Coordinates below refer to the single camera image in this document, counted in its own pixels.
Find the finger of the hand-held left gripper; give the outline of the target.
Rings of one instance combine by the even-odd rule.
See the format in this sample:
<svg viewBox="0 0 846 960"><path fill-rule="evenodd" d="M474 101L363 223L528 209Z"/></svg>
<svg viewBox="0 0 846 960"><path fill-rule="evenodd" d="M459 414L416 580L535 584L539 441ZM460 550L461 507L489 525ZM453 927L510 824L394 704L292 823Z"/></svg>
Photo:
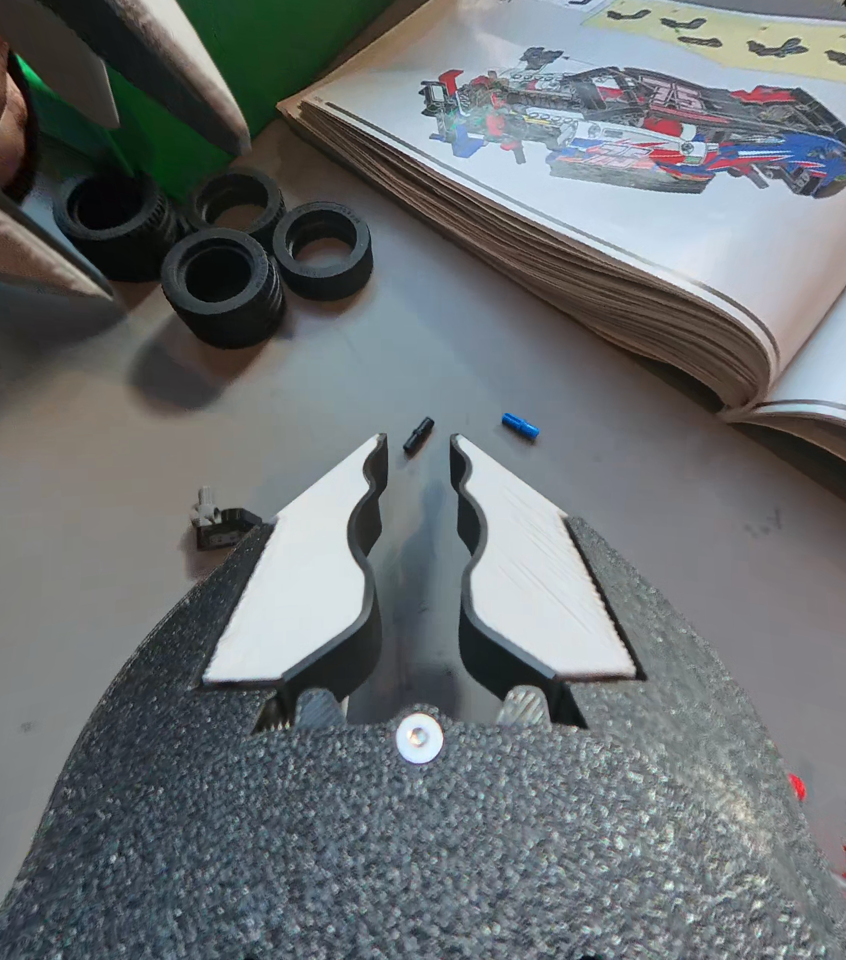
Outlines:
<svg viewBox="0 0 846 960"><path fill-rule="evenodd" d="M63 296L116 299L104 277L1 192L0 282Z"/></svg>
<svg viewBox="0 0 846 960"><path fill-rule="evenodd" d="M215 147L249 151L240 107L176 1L0 1L0 37L100 126L119 126L112 67Z"/></svg>

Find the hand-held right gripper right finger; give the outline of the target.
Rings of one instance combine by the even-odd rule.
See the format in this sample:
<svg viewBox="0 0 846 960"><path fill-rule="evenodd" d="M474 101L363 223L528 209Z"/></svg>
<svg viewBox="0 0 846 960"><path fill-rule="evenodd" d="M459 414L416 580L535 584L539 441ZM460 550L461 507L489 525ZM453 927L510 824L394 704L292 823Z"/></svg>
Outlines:
<svg viewBox="0 0 846 960"><path fill-rule="evenodd" d="M574 684L636 681L638 659L569 515L460 433L450 470L470 554L458 633L467 672L501 700L534 687L549 706Z"/></svg>

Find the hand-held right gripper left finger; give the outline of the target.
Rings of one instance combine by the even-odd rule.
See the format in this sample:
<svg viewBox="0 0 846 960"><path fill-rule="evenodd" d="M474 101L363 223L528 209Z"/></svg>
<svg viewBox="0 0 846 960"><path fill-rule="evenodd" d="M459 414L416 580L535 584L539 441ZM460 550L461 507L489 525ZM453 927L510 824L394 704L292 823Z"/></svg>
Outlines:
<svg viewBox="0 0 846 960"><path fill-rule="evenodd" d="M369 554L382 530L387 436L372 435L280 510L200 676L203 690L309 689L337 701L371 675L381 619Z"/></svg>

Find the black angled toy beam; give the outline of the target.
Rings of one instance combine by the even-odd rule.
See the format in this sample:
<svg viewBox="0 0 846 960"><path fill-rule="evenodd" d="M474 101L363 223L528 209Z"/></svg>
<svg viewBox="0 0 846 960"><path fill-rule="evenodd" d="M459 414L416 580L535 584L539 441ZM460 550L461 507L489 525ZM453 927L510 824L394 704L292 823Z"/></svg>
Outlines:
<svg viewBox="0 0 846 960"><path fill-rule="evenodd" d="M194 526L195 547L200 552L235 546L263 520L242 507L214 510L196 518Z"/></svg>

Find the green plastic bin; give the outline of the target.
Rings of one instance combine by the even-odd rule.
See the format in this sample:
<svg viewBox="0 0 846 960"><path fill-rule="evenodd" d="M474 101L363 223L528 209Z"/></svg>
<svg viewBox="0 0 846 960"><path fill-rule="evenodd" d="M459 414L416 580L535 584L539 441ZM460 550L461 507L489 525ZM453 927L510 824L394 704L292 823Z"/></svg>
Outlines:
<svg viewBox="0 0 846 960"><path fill-rule="evenodd" d="M181 2L237 100L252 136L276 105L312 83L391 6L387 1ZM58 183L96 170L144 172L175 199L234 156L106 67L120 125L86 118L31 62L21 64L38 124L38 169Z"/></svg>

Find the grey desk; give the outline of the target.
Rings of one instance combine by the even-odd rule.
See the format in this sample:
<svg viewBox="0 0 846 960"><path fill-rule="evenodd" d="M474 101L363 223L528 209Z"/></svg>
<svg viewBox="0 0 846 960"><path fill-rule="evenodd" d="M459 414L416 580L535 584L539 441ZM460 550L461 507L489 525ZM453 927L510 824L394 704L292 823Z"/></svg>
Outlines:
<svg viewBox="0 0 846 960"><path fill-rule="evenodd" d="M590 522L714 646L841 864L846 471L722 423L693 384L598 340L285 123L245 163L291 206L330 199L369 222L360 296L290 296L274 338L240 352L196 341L158 285L123 287L123 315L0 296L0 902L92 708L219 561L192 547L198 488L267 519L379 431L383 648L355 716L424 702L493 718L457 649L459 431ZM536 442L505 429L506 412L538 426Z"/></svg>

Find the open instruction booklet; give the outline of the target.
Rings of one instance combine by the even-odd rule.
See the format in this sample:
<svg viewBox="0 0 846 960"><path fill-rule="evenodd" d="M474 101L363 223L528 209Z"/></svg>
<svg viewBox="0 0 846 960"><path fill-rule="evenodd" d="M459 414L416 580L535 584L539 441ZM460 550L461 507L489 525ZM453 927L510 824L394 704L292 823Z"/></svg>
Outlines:
<svg viewBox="0 0 846 960"><path fill-rule="evenodd" d="M846 463L846 6L426 2L278 104L730 424Z"/></svg>

